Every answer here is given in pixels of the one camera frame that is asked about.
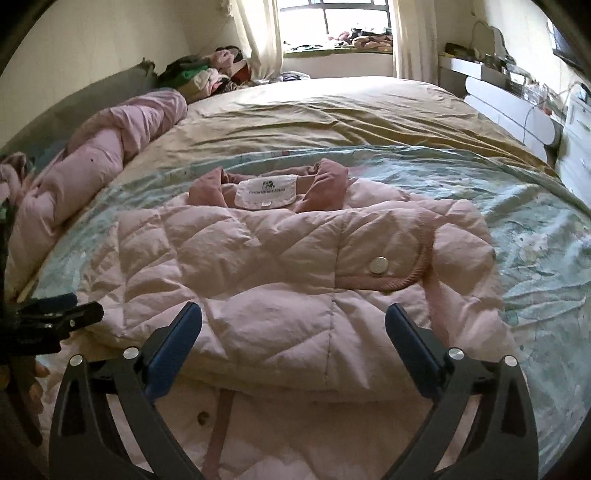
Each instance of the light blue bedsheet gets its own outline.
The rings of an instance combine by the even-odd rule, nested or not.
[[[466,151],[426,147],[283,151],[163,170],[105,188],[51,253],[35,296],[74,291],[120,211],[161,205],[218,165],[260,174],[323,157],[349,166],[352,176],[478,206],[495,242],[503,318],[514,332],[531,390],[543,474],[591,407],[591,212],[542,174]]]

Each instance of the metal screw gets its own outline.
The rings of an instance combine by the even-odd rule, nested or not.
[[[462,352],[459,348],[450,348],[447,354],[454,360],[461,360],[464,358],[464,352]]]
[[[70,365],[73,367],[77,367],[82,363],[82,360],[84,360],[82,358],[82,355],[74,355],[72,358],[70,358]]]
[[[517,359],[514,356],[507,355],[505,357],[505,363],[507,365],[509,365],[510,367],[516,367],[517,366]]]
[[[130,346],[128,349],[125,350],[125,352],[123,352],[123,358],[127,360],[133,360],[138,355],[139,350],[134,346]]]

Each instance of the jacket label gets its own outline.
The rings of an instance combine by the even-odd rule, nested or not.
[[[236,189],[235,204],[248,210],[279,208],[295,202],[297,175],[244,180]]]

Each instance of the pink puffer jacket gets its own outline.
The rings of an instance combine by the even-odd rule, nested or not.
[[[158,408],[208,478],[380,478],[429,408],[387,307],[499,361],[514,344],[494,258],[466,200],[349,179],[330,160],[255,179],[217,169],[161,208],[121,214],[84,274],[81,300],[105,318],[79,350],[140,346],[195,301],[202,332]]]

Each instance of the rolled pink comforter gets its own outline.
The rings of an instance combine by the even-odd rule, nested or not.
[[[22,200],[8,242],[7,299],[16,297],[39,269],[64,223],[186,115],[180,93],[157,90],[94,114],[74,132]]]

